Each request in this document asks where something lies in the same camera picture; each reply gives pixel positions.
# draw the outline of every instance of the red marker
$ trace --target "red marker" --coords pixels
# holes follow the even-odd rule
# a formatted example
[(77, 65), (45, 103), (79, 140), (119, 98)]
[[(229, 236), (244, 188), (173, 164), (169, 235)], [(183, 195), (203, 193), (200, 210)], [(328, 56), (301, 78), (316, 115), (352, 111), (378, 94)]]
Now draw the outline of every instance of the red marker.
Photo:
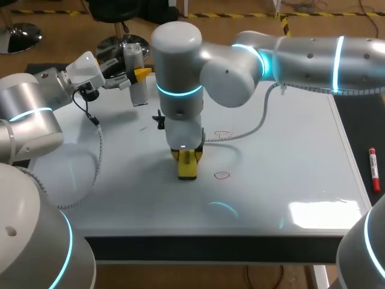
[(374, 148), (369, 149), (369, 159), (371, 161), (373, 192), (378, 194), (381, 190), (380, 190), (380, 179), (378, 177), (377, 158), (375, 156)]

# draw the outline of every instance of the chair base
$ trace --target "chair base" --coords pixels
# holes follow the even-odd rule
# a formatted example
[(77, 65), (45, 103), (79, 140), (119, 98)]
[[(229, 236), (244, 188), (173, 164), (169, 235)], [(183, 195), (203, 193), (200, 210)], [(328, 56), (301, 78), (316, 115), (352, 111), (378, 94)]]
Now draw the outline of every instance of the chair base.
[(136, 43), (142, 47), (143, 60), (146, 60), (149, 56), (150, 45), (146, 39), (133, 34), (125, 34), (122, 39), (111, 36), (103, 40), (96, 48), (96, 59), (102, 64), (113, 58), (121, 58), (123, 57), (123, 47), (130, 43)]
[(30, 23), (16, 23), (13, 29), (0, 28), (0, 54), (26, 51), (43, 38), (39, 27)]

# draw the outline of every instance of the yellow and black tape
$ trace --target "yellow and black tape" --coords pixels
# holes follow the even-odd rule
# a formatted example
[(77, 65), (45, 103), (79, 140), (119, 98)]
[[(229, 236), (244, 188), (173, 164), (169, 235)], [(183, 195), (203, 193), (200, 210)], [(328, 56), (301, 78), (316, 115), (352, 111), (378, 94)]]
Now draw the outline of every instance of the yellow and black tape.
[(281, 26), (283, 29), (283, 32), (286, 37), (291, 37), (291, 32), (289, 30), (289, 25), (288, 25), (288, 17), (287, 16), (280, 16), (281, 20)]
[[(69, 14), (71, 16), (88, 14), (87, 11), (77, 10), (10, 10), (14, 14)], [(297, 17), (333, 17), (333, 16), (370, 16), (370, 17), (385, 17), (385, 12), (347, 12), (347, 13), (247, 13), (247, 14), (234, 14), (234, 13), (193, 13), (189, 14), (186, 18), (263, 18), (263, 17), (277, 17), (277, 16), (297, 16)]]
[[(276, 14), (272, 13), (248, 13), (248, 14), (232, 14), (232, 13), (193, 13), (189, 14), (186, 18), (260, 18), (260, 17), (276, 17)], [(296, 16), (296, 17), (333, 17), (333, 16), (370, 16), (370, 17), (385, 17), (384, 12), (367, 12), (367, 13), (279, 13), (278, 16)]]
[(10, 10), (13, 14), (68, 14), (70, 16), (76, 16), (81, 14), (88, 14), (87, 11), (75, 11), (75, 10)]

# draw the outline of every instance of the gray cable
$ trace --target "gray cable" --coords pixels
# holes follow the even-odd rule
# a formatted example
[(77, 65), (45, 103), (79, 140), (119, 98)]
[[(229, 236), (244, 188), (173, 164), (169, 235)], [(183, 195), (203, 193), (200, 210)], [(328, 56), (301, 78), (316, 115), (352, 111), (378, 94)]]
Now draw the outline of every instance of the gray cable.
[(226, 138), (209, 138), (205, 140), (205, 142), (212, 143), (216, 141), (228, 141), (228, 140), (237, 140), (239, 138), (247, 137), (256, 131), (258, 131), (263, 124), (265, 123), (266, 120), (266, 115), (267, 115), (267, 108), (268, 108), (268, 101), (269, 101), (269, 96), (272, 90), (278, 86), (282, 86), (283, 89), (287, 86), (289, 87), (294, 87), (296, 89), (302, 89), (302, 90), (307, 90), (308, 92), (317, 92), (317, 93), (323, 93), (326, 95), (341, 95), (341, 96), (364, 96), (364, 95), (377, 95), (380, 93), (385, 92), (385, 87), (377, 87), (374, 89), (361, 89), (361, 90), (338, 90), (334, 91), (333, 89), (320, 89), (317, 87), (306, 87), (306, 86), (301, 86), (301, 85), (295, 85), (295, 84), (288, 84), (288, 83), (283, 83), (282, 85), (279, 83), (274, 83), (272, 84), (268, 90), (266, 91), (265, 94), (265, 102), (263, 104), (263, 113), (262, 117), (258, 123), (258, 126), (255, 127), (253, 130), (246, 132), (244, 134), (240, 135), (234, 135), (233, 137), (226, 137)]
[[(57, 208), (59, 208), (59, 209), (68, 209), (68, 208), (72, 208), (72, 207), (80, 204), (93, 191), (93, 189), (95, 188), (95, 186), (97, 184), (97, 181), (99, 180), (100, 172), (102, 171), (102, 163), (103, 163), (104, 137), (103, 137), (103, 132), (102, 132), (102, 128), (100, 127), (100, 125), (98, 125), (96, 128), (97, 128), (97, 133), (99, 135), (99, 161), (97, 164), (97, 169), (96, 169), (96, 173), (95, 173), (94, 181), (92, 183), (91, 190), (84, 197), (82, 197), (80, 200), (78, 200), (77, 202), (75, 202), (73, 204), (58, 205)], [(34, 179), (35, 182), (39, 185), (39, 187), (43, 190), (43, 192), (45, 192), (46, 195), (48, 195), (47, 191), (43, 185), (43, 182), (34, 174), (34, 172), (32, 170), (29, 170), (25, 167), (16, 167), (16, 168), (21, 170), (23, 173), (27, 174), (28, 176), (30, 176), (32, 179)]]
[(91, 190), (89, 190), (88, 193), (84, 195), (84, 197), (82, 197), (80, 200), (78, 200), (75, 203), (72, 203), (70, 205), (58, 205), (57, 207), (59, 209), (69, 209), (69, 208), (72, 208), (72, 207), (79, 205), (82, 201), (84, 201), (90, 195), (90, 193), (94, 190), (94, 188), (97, 184), (97, 181), (99, 180), (100, 172), (102, 171), (102, 163), (103, 163), (104, 137), (103, 137), (103, 132), (102, 132), (102, 128), (100, 127), (100, 125), (97, 125), (96, 128), (97, 128), (97, 133), (99, 135), (99, 161), (97, 163), (97, 169), (96, 169), (94, 181), (93, 181), (92, 186), (91, 186)]
[(275, 89), (278, 86), (280, 86), (280, 84), (274, 83), (266, 91), (266, 93), (265, 93), (265, 101), (263, 103), (263, 113), (262, 113), (262, 117), (260, 118), (260, 121), (259, 121), (257, 127), (255, 127), (253, 130), (251, 130), (249, 132), (246, 132), (244, 134), (234, 135), (233, 137), (226, 137), (226, 138), (209, 138), (209, 139), (205, 140), (205, 142), (212, 143), (212, 142), (215, 142), (215, 141), (237, 140), (239, 138), (247, 137), (250, 134), (253, 134), (256, 131), (258, 131), (263, 126), (263, 124), (265, 123), (265, 120), (266, 120), (267, 107), (268, 107), (268, 103), (269, 103), (270, 93), (272, 92), (273, 89)]
[(21, 170), (23, 173), (25, 173), (26, 175), (34, 179), (35, 182), (38, 184), (38, 186), (41, 188), (41, 190), (47, 194), (47, 191), (43, 185), (43, 182), (34, 174), (32, 170), (27, 169), (26, 167), (15, 167), (15, 168)]

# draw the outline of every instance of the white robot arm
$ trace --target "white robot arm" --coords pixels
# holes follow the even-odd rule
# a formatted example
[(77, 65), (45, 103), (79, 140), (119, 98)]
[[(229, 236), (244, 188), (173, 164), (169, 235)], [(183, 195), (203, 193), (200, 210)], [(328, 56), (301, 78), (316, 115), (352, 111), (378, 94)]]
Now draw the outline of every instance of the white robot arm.
[(105, 79), (91, 52), (64, 72), (36, 76), (0, 79), (0, 288), (93, 288), (96, 266), (86, 240), (49, 203), (39, 179), (8, 164), (59, 147), (63, 133), (53, 110), (71, 103), (77, 90), (97, 97)]
[(37, 78), (18, 73), (0, 79), (0, 163), (39, 157), (59, 147), (63, 133), (53, 111), (71, 103), (77, 90), (88, 101), (96, 99), (105, 84), (91, 52), (66, 71), (53, 70)]
[[(276, 38), (245, 31), (222, 46), (203, 42), (194, 25), (173, 22), (154, 31), (152, 45), (172, 149), (195, 149), (201, 142), (202, 87), (225, 107), (244, 105), (264, 80), (335, 95), (385, 92), (384, 40)], [(385, 288), (384, 218), (381, 198), (343, 238), (339, 279), (330, 289)]]

